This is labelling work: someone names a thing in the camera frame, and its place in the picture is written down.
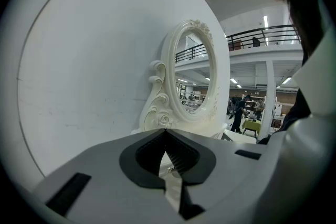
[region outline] black slot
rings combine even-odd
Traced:
[[[91,176],[76,173],[47,203],[51,210],[65,216],[77,197],[85,188]]]
[[[216,156],[207,147],[173,130],[159,129],[125,148],[120,168],[140,187],[165,189],[165,181],[159,178],[165,152],[187,186],[203,183],[216,165]]]
[[[235,152],[235,154],[243,156],[243,157],[247,157],[247,158],[250,158],[250,159],[256,159],[256,160],[260,159],[260,157],[261,157],[260,153],[255,153],[255,152],[250,152],[250,151],[243,151],[243,150],[237,150]]]

